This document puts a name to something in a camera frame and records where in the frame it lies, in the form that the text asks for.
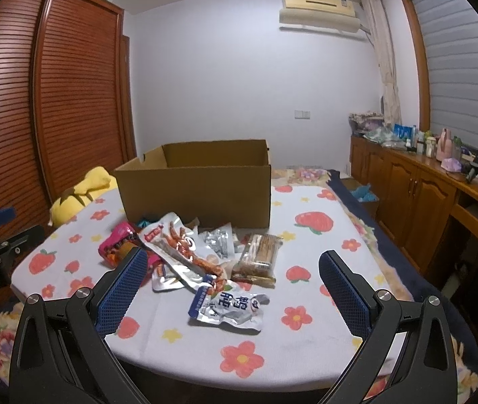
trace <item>metal screw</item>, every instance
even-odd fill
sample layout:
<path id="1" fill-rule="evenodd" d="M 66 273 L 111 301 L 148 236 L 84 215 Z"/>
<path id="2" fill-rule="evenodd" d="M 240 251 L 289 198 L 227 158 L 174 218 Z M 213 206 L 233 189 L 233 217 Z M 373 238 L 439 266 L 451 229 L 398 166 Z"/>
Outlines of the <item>metal screw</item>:
<path id="1" fill-rule="evenodd" d="M 430 296 L 428 298 L 428 301 L 431 305 L 434 305 L 434 306 L 438 306 L 441 303 L 441 301 L 439 301 L 439 298 L 437 298 L 436 296 Z"/>
<path id="2" fill-rule="evenodd" d="M 82 287 L 81 289 L 76 290 L 76 297 L 86 298 L 87 296 L 89 296 L 90 292 L 91 292 L 91 289 L 87 287 Z"/>
<path id="3" fill-rule="evenodd" d="M 39 300 L 39 297 L 40 296 L 37 293 L 35 293 L 33 295 L 29 295 L 26 301 L 28 304 L 36 304 L 37 301 Z"/>
<path id="4" fill-rule="evenodd" d="M 380 290 L 379 293 L 377 293 L 377 297 L 381 299 L 382 301 L 390 301 L 390 298 L 392 298 L 392 295 L 390 292 L 386 290 Z"/>

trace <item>dark blue blanket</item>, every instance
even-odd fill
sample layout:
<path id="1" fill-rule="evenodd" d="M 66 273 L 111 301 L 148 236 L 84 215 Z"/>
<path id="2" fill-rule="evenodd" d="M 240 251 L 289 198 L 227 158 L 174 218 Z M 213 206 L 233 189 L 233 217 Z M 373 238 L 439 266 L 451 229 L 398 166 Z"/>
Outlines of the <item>dark blue blanket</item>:
<path id="1" fill-rule="evenodd" d="M 404 283 L 407 290 L 413 295 L 414 300 L 423 302 L 428 296 L 437 296 L 444 307 L 444 311 L 450 327 L 450 332 L 453 337 L 465 345 L 463 352 L 463 362 L 473 372 L 478 374 L 478 346 L 472 335 L 472 332 L 456 309 L 454 304 L 441 294 L 436 287 L 422 278 L 407 258 L 400 252 L 398 247 L 386 236 L 383 230 L 375 223 L 374 219 L 356 200 L 349 190 L 343 185 L 339 178 L 339 172 L 335 170 L 330 171 L 331 181 L 328 185 L 334 190 L 343 204 L 347 206 L 351 213 L 356 217 L 362 219 L 364 223 L 372 227 L 375 231 L 375 238 L 377 238 L 377 245 L 379 252 L 385 261 L 398 272 L 401 282 Z"/>

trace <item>yellow plush toy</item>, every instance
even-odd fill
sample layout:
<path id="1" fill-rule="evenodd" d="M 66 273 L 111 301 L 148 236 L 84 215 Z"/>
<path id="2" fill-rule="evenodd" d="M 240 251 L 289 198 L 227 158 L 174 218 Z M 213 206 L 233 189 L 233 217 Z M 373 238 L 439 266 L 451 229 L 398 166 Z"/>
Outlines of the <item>yellow plush toy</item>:
<path id="1" fill-rule="evenodd" d="M 58 228 L 67 223 L 90 202 L 108 190 L 116 189 L 117 181 L 105 168 L 92 168 L 82 182 L 65 190 L 50 208 L 49 225 Z"/>

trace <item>wooden wardrobe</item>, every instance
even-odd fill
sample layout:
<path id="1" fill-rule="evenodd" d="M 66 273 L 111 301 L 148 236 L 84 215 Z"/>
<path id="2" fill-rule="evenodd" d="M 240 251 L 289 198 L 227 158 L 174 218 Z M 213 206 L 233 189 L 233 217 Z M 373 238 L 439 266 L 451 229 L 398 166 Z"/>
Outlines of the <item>wooden wardrobe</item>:
<path id="1" fill-rule="evenodd" d="M 135 156 L 122 18 L 105 0 L 1 0 L 0 208 L 17 218 L 0 237 L 45 225 L 88 170 Z"/>

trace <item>pink thermos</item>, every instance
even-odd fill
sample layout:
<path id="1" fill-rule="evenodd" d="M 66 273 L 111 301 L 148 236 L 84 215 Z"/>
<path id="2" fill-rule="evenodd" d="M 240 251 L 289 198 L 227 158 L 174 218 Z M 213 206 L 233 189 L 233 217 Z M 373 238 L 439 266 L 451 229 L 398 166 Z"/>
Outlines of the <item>pink thermos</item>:
<path id="1" fill-rule="evenodd" d="M 443 128 L 441 132 L 441 137 L 437 142 L 437 161 L 442 162 L 445 158 L 452 157 L 452 138 L 450 135 L 450 130 Z"/>

